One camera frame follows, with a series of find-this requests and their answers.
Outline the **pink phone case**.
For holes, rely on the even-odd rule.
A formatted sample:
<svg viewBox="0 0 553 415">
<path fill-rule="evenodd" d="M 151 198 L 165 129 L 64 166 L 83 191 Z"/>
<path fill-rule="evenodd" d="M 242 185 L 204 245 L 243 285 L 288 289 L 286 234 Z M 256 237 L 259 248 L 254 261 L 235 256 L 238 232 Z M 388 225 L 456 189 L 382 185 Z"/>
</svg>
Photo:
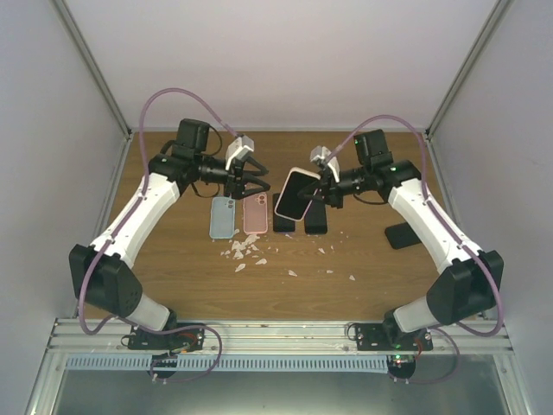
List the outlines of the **pink phone case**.
<svg viewBox="0 0 553 415">
<path fill-rule="evenodd" d="M 263 234 L 267 232 L 267 207 L 267 194 L 265 192 L 244 198 L 243 230 L 246 234 Z"/>
</svg>

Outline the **black phone from blue case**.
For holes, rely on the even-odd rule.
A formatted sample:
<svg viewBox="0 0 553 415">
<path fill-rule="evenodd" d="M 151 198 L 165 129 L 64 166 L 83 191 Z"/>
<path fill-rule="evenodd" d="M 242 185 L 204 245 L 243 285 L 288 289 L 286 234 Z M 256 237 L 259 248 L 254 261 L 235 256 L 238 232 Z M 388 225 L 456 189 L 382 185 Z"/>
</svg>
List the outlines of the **black phone from blue case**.
<svg viewBox="0 0 553 415">
<path fill-rule="evenodd" d="M 323 235 L 327 233 L 326 205 L 320 201 L 312 201 L 303 220 L 304 232 L 307 235 Z"/>
</svg>

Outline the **purple black phone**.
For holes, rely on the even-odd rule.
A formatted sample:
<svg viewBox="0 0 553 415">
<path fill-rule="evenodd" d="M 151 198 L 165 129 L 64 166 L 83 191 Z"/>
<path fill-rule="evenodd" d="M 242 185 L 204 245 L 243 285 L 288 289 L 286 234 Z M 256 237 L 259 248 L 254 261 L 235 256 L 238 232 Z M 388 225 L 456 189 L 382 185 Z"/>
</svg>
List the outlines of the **purple black phone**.
<svg viewBox="0 0 553 415">
<path fill-rule="evenodd" d="M 279 197 L 279 193 L 274 193 L 272 195 L 272 230 L 274 233 L 278 234 L 294 233 L 296 231 L 296 223 L 293 220 L 283 218 L 276 214 L 276 206 Z"/>
</svg>

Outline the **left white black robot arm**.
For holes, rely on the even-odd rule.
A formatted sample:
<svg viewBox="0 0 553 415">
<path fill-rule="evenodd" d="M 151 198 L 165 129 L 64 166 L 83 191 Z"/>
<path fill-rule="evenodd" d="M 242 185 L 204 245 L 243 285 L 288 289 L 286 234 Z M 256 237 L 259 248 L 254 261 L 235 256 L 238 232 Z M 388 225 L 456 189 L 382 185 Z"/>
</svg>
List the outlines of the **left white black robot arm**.
<svg viewBox="0 0 553 415">
<path fill-rule="evenodd" d="M 169 308 L 148 297 L 133 272 L 143 243 L 168 209 L 197 182 L 218 184 L 233 200 L 270 188 L 263 179 L 268 170 L 252 156 L 253 140 L 238 135 L 224 158 L 218 159 L 206 152 L 212 130 L 206 122 L 184 118 L 175 139 L 146 163 L 137 191 L 116 219 L 89 245 L 75 245 L 69 253 L 79 322 L 86 334 L 98 333 L 86 325 L 84 307 L 89 304 L 145 328 L 159 349 L 177 342 L 178 328 L 169 322 Z"/>
</svg>

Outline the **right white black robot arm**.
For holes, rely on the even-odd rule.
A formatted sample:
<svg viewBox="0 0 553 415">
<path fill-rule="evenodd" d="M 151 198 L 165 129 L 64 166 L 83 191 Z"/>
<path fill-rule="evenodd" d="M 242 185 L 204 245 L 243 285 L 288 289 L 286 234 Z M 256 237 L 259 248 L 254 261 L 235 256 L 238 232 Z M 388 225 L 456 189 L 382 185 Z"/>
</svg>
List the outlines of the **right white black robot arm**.
<svg viewBox="0 0 553 415">
<path fill-rule="evenodd" d="M 483 251 L 460 230 L 429 191 L 424 170 L 408 160 L 394 161 L 383 131 L 361 133 L 353 141 L 360 164 L 357 169 L 340 170 L 336 156 L 324 146 L 311 151 L 310 160 L 320 171 L 314 183 L 299 190 L 299 197 L 342 208 L 347 195 L 377 192 L 404 219 L 386 228 L 390 245 L 423 244 L 438 272 L 425 296 L 385 314 L 382 336 L 386 346 L 401 350 L 422 329 L 461 324 L 489 309 L 502 313 L 502 257 Z"/>
</svg>

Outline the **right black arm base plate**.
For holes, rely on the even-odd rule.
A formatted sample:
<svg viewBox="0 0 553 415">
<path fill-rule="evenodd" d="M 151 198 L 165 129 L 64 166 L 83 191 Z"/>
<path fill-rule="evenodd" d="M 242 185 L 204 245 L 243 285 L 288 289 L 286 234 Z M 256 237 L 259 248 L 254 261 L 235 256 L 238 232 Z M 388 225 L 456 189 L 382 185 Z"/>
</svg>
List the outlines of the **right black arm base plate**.
<svg viewBox="0 0 553 415">
<path fill-rule="evenodd" d="M 356 342 L 358 351 L 418 352 L 434 348 L 427 329 L 405 333 L 392 317 L 382 322 L 350 322 L 345 334 Z"/>
</svg>

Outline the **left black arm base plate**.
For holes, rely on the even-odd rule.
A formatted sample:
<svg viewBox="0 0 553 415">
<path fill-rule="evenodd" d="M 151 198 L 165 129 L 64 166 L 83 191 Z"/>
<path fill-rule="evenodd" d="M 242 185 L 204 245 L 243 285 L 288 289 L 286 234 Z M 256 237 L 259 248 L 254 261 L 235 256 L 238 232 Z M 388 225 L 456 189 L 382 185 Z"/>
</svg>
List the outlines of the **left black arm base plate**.
<svg viewBox="0 0 553 415">
<path fill-rule="evenodd" d="M 130 333 L 121 338 L 121 345 L 129 350 L 186 353 L 202 350 L 204 335 L 203 328 L 186 329 L 169 335 L 154 335 L 142 329 L 131 328 Z"/>
</svg>

